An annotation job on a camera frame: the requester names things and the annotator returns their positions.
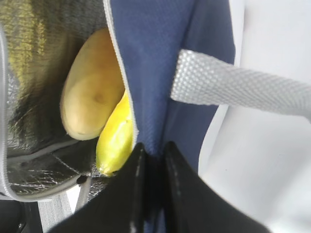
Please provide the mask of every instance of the blue fabric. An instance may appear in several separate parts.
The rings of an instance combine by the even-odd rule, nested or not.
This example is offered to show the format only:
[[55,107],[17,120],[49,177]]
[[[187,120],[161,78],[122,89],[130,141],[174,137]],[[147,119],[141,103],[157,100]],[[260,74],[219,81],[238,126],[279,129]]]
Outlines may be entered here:
[[116,38],[143,142],[151,155],[160,141],[178,52],[194,0],[112,0]]
[[[170,99],[181,48],[233,63],[235,49],[228,0],[111,0],[117,42],[125,65],[139,130],[138,142],[159,158],[174,141],[197,170],[198,156],[216,106]],[[145,233],[163,233],[158,179],[149,178]]]
[[[227,0],[198,0],[182,48],[202,52],[233,64],[235,47]],[[193,105],[169,100],[163,145],[173,141],[197,171],[199,153],[216,106]]]

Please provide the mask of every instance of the banana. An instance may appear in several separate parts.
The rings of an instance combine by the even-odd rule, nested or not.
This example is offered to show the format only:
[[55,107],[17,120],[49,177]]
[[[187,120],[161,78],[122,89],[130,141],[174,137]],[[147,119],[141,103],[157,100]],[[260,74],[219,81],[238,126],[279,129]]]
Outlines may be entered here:
[[119,170],[132,151],[132,140],[132,114],[125,92],[99,137],[96,147],[97,169],[106,176]]
[[107,28],[82,46],[68,74],[61,97],[61,118],[77,140],[100,135],[124,93],[119,64]]

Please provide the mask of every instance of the yellow banana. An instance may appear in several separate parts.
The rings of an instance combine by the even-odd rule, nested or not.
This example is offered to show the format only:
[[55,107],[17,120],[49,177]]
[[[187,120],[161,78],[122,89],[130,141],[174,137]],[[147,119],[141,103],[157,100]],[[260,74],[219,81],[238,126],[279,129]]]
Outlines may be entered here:
[[106,176],[119,170],[132,151],[132,140],[132,114],[125,92],[99,137],[96,147],[97,169]]

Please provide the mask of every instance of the potato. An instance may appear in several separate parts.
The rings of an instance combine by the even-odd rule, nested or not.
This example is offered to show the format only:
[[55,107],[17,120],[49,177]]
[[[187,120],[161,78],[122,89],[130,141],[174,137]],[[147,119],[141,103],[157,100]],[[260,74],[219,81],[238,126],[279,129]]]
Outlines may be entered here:
[[124,84],[108,28],[96,31],[82,46],[61,97],[61,118],[77,140],[100,135],[124,94]]

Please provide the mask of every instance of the zipper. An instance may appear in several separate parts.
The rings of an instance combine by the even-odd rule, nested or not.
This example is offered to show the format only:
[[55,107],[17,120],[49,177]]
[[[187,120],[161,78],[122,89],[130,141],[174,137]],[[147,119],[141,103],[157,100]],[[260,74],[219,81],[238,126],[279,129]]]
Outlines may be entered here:
[[117,57],[117,60],[118,60],[118,63],[119,63],[119,67],[120,67],[120,70],[121,70],[121,75],[122,75],[123,83],[124,83],[124,86],[125,86],[125,91],[127,91],[128,99],[130,101],[130,109],[131,109],[132,119],[133,119],[133,144],[132,144],[132,148],[134,148],[134,146],[136,144],[136,140],[137,140],[137,136],[138,136],[139,131],[138,131],[138,128],[137,128],[135,114],[134,114],[133,99],[132,99],[132,96],[131,96],[130,88],[129,88],[127,77],[126,77],[126,71],[125,71],[123,59],[121,57],[121,53],[120,53],[120,50],[119,50],[119,46],[118,46],[118,42],[117,42],[117,38],[116,38],[116,34],[115,34],[110,0],[103,0],[103,3],[104,3],[104,12],[105,12],[105,16],[106,16],[106,21],[107,21],[107,26],[108,26],[108,29],[109,29],[111,41],[112,41],[113,48],[115,50],[116,57]]
[[12,191],[7,186],[7,94],[8,94],[8,52],[6,37],[2,26],[0,25],[0,180],[4,188],[5,195],[13,198]]

